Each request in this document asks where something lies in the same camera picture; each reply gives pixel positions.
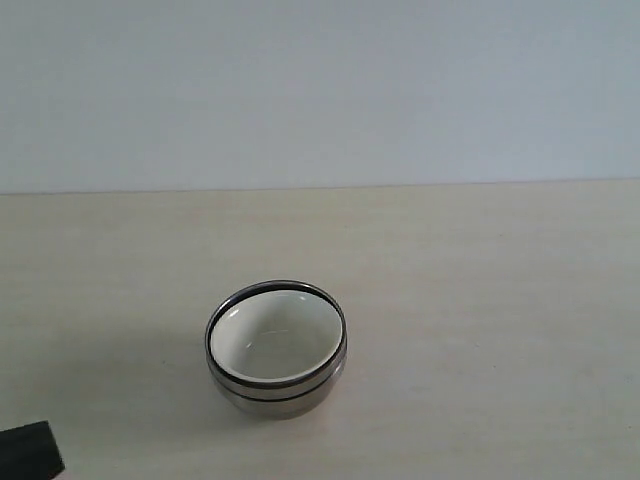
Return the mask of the steel bowl with ribbed base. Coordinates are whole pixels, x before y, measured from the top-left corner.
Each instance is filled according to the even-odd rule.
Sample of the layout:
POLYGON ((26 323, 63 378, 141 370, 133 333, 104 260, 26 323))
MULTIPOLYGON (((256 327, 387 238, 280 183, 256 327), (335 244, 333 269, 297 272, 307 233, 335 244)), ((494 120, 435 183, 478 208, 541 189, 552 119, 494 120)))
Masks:
POLYGON ((207 366, 209 367, 211 376, 215 380, 219 381, 224 387, 245 398, 255 398, 265 401, 282 400, 299 396, 304 392, 307 392, 314 387, 319 386, 323 381, 328 379, 328 377, 333 373, 335 368, 343 361, 343 359, 346 359, 346 353, 348 351, 347 322, 339 303, 325 290, 311 283, 298 280, 267 280, 246 286, 234 292, 219 306, 217 306, 217 308, 211 314, 205 329, 204 349, 207 366), (321 366, 318 370, 294 381, 286 381, 275 384, 245 382, 223 372, 222 369, 216 365, 209 349, 209 340, 215 322, 220 319, 223 313, 227 312, 239 301, 260 293, 279 290, 296 290, 318 295, 321 298, 329 301, 338 310, 345 327, 344 337, 341 344, 339 345, 338 351, 331 357, 329 361, 327 361, 326 364, 321 366))

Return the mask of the white ceramic bowl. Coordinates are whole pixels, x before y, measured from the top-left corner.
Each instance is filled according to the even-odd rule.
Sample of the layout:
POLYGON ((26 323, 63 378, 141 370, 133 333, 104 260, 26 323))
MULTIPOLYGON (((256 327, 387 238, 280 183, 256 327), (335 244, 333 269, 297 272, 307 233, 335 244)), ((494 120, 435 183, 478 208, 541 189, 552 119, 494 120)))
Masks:
POLYGON ((209 349, 223 372, 275 384, 318 370, 345 333, 338 310, 318 295, 279 290, 239 301, 213 326, 209 349))

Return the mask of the smooth stainless steel bowl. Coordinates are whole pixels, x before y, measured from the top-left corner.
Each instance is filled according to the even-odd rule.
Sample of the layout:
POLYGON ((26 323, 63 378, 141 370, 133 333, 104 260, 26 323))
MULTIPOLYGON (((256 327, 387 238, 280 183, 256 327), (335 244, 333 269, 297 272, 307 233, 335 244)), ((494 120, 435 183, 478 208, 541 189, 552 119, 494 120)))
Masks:
POLYGON ((346 363, 346 359, 343 359, 328 379, 319 386, 299 396, 282 400, 265 401, 245 398, 224 387, 217 380, 213 380, 213 383, 226 400, 246 414, 268 419, 290 419, 304 415, 324 402, 340 379, 346 363))

